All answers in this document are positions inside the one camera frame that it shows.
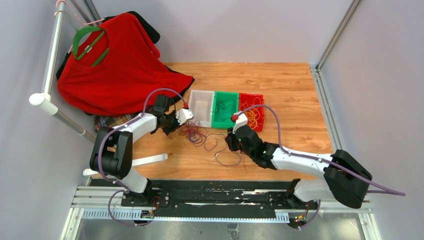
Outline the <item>pink clothes hanger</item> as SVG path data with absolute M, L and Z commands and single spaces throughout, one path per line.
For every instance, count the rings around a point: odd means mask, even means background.
M 92 22 L 83 22 L 79 18 L 79 15 L 76 13 L 72 5 L 66 0 L 57 0 L 55 7 L 56 7 L 56 11 L 54 13 L 54 24 L 53 24 L 53 33 L 52 33 L 52 40 L 51 40 L 51 50 L 54 52 L 58 51 L 60 36 L 62 31 L 63 18 L 64 18 L 62 15 L 61 16 L 57 16 L 57 15 L 67 14 L 69 16 L 69 23 L 75 29 L 75 33 L 84 27 L 90 27 L 90 26 L 97 27 L 94 24 L 100 23 L 105 20 L 104 18 L 102 18 L 100 20 L 95 20 Z

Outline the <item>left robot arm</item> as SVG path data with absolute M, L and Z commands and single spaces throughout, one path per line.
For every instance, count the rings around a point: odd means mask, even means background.
M 98 130 L 89 167 L 112 180 L 118 180 L 128 190 L 125 196 L 142 207 L 149 206 L 155 199 L 152 182 L 141 176 L 133 167 L 133 143 L 145 134 L 154 134 L 158 129 L 169 135 L 181 126 L 174 109 L 172 97 L 158 95 L 155 103 L 147 107 L 143 117 L 135 117 L 123 128 L 102 127 Z

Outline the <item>white plastic bin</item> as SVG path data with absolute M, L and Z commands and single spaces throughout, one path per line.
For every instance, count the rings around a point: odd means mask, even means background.
M 212 127 L 214 98 L 215 91 L 196 89 L 190 91 L 188 106 L 194 114 L 192 122 L 198 122 L 205 128 Z

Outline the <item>aluminium frame rail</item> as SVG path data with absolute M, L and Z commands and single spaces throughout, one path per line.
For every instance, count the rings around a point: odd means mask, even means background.
M 309 65 L 333 150 L 343 149 L 344 143 L 333 111 L 329 91 L 324 80 L 323 69 L 361 4 L 361 0 L 351 1 L 318 62 L 316 64 Z

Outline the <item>green plastic bin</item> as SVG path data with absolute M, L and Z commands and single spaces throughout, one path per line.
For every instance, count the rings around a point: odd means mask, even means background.
M 228 129 L 234 126 L 231 117 L 239 111 L 239 93 L 216 91 L 212 110 L 212 128 Z

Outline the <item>red plastic bin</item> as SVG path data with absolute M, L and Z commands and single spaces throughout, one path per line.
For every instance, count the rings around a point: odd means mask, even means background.
M 262 94 L 239 93 L 239 110 L 243 111 L 251 106 L 263 105 L 264 96 Z M 249 109 L 244 113 L 248 122 L 247 125 L 256 132 L 262 132 L 265 122 L 265 111 L 262 106 Z

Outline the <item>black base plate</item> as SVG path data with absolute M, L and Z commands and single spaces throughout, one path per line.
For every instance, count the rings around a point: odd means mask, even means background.
M 144 209 L 157 207 L 157 217 L 200 219 L 271 219 L 276 210 L 311 214 L 317 202 L 286 199 L 288 181 L 153 179 L 150 199 L 134 194 L 106 196 L 106 206 Z

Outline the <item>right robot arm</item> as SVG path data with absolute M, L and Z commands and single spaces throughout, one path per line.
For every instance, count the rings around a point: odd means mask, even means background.
M 290 170 L 314 176 L 315 180 L 292 180 L 285 200 L 294 209 L 312 200 L 336 200 L 346 207 L 359 209 L 372 180 L 370 172 L 342 149 L 333 154 L 283 150 L 277 143 L 262 141 L 247 125 L 228 128 L 225 142 L 232 152 L 245 154 L 263 169 Z

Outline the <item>plaid shirt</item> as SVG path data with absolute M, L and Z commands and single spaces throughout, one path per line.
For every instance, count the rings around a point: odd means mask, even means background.
M 102 127 L 116 127 L 122 125 L 135 117 L 134 113 L 123 114 L 118 116 L 100 116 L 94 117 L 94 131 L 97 133 Z

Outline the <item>white clothes rack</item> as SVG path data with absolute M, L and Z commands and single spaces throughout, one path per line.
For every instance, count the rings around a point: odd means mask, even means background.
M 81 7 L 77 0 L 67 0 L 67 2 L 71 4 L 71 6 L 75 9 L 75 12 L 78 14 L 79 18 L 84 23 L 93 22 L 101 19 L 93 1 L 84 0 L 84 7 Z M 66 13 L 58 14 L 57 17 L 63 16 L 64 22 L 65 15 Z M 52 34 L 48 48 L 41 92 L 32 94 L 28 100 L 32 106 L 41 110 L 43 113 L 55 118 L 63 125 L 67 126 L 69 129 L 73 130 L 75 134 L 83 138 L 84 146 L 92 146 L 95 141 L 95 136 L 90 130 L 80 125 L 80 123 L 88 121 L 89 117 L 81 112 L 77 112 L 76 108 L 65 104 L 64 101 L 61 102 L 60 106 L 57 106 L 54 102 L 52 102 L 52 92 L 54 89 L 53 84 L 56 83 L 56 71 L 59 68 L 59 64 L 57 64 L 56 62 L 58 54 L 62 52 L 60 42 L 63 29 L 62 22 L 58 49 L 57 52 L 54 52 L 51 49 L 54 21 L 55 19 L 53 17 Z

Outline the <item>green clothes hanger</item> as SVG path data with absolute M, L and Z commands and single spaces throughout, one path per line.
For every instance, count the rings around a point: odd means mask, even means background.
M 93 33 L 96 33 L 96 37 L 91 41 L 90 44 L 88 44 L 84 50 L 79 53 L 79 47 L 80 47 L 80 43 L 81 41 L 87 36 L 87 35 L 91 35 Z M 97 50 L 103 50 L 103 52 L 101 54 L 98 54 L 97 59 L 94 60 L 92 62 L 92 67 L 98 66 L 99 64 L 101 64 L 104 59 L 106 58 L 106 56 L 109 53 L 109 46 L 102 46 L 102 44 L 105 43 L 105 39 L 107 39 L 107 43 L 109 43 L 109 38 L 107 36 L 107 32 L 104 28 L 102 27 L 98 27 L 98 26 L 86 26 L 81 28 L 80 30 L 78 30 L 75 34 L 75 36 L 73 37 L 72 40 L 72 54 L 73 54 L 73 58 L 75 59 L 75 61 L 80 61 L 83 57 L 85 57 L 87 54 L 89 54 L 90 52 L 92 52 L 94 49 Z

